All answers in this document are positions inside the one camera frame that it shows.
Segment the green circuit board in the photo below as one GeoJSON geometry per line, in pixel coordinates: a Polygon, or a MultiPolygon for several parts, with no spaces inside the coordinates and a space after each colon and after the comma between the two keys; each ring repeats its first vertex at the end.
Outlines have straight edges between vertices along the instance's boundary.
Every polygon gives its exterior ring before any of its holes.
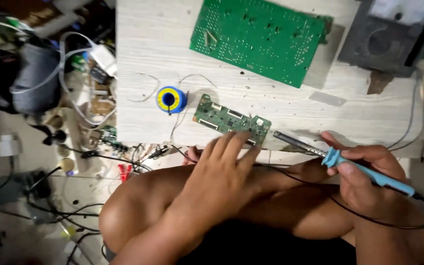
{"type": "Polygon", "coordinates": [[[252,135],[247,142],[250,145],[262,145],[268,130],[271,128],[270,121],[259,116],[247,117],[216,104],[207,94],[202,95],[196,113],[194,113],[193,121],[221,133],[248,131],[252,135]]]}
{"type": "Polygon", "coordinates": [[[189,48],[300,88],[332,22],[264,0],[204,0],[189,48]]]}

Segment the white table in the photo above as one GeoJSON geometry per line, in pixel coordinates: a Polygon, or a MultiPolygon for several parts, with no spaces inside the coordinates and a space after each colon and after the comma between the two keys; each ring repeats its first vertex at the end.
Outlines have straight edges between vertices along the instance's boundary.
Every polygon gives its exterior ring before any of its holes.
{"type": "MultiPolygon", "coordinates": [[[[294,135],[317,135],[333,131],[343,143],[383,144],[396,142],[405,132],[415,79],[395,79],[381,95],[366,95],[370,72],[336,61],[354,19],[359,2],[354,0],[274,1],[294,10],[334,17],[329,44],[318,48],[304,84],[300,89],[270,80],[219,60],[189,50],[191,33],[202,6],[199,0],[118,0],[118,139],[125,142],[164,143],[177,116],[160,111],[153,96],[141,100],[156,87],[177,86],[189,91],[188,111],[174,131],[172,141],[178,145],[204,146],[218,132],[192,121],[203,93],[215,102],[244,115],[259,115],[272,122],[264,148],[280,150],[286,146],[272,131],[294,135]],[[314,92],[334,95],[347,102],[335,107],[309,99],[314,92]]],[[[422,127],[422,103],[416,101],[415,119],[402,144],[413,140],[422,127]]],[[[420,156],[422,141],[397,153],[398,157],[420,156]]]]}

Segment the person's right hand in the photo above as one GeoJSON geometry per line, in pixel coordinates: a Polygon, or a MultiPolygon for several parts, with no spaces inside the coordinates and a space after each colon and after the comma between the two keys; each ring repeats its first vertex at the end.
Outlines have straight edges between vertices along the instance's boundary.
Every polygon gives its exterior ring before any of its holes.
{"type": "MultiPolygon", "coordinates": [[[[321,134],[323,140],[335,149],[342,150],[341,156],[348,160],[362,160],[364,166],[388,177],[407,182],[405,172],[389,150],[381,145],[345,147],[330,133],[321,134]]],[[[328,174],[341,175],[340,192],[345,202],[355,212],[370,218],[393,221],[397,214],[399,200],[403,196],[394,190],[374,186],[369,177],[352,163],[341,163],[336,168],[329,168],[328,174]]]]}

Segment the person's left hand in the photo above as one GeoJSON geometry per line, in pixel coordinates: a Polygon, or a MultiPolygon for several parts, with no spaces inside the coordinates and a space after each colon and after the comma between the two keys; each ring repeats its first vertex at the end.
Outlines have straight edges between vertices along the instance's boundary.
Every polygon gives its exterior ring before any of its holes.
{"type": "Polygon", "coordinates": [[[250,137],[248,132],[229,132],[204,149],[183,191],[169,207],[169,216],[196,233],[232,217],[262,192],[248,181],[260,147],[252,147],[237,160],[250,137]]]}

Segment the circuit board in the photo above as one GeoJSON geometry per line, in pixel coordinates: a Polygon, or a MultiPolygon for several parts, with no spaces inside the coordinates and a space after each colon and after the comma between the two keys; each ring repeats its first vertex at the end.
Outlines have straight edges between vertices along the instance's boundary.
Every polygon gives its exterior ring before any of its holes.
{"type": "Polygon", "coordinates": [[[248,131],[252,135],[247,142],[250,145],[262,145],[269,128],[271,128],[270,121],[259,116],[247,117],[216,104],[207,94],[202,95],[193,121],[221,133],[248,131]]]}
{"type": "Polygon", "coordinates": [[[331,22],[264,0],[204,0],[189,48],[300,88],[331,22]]]}

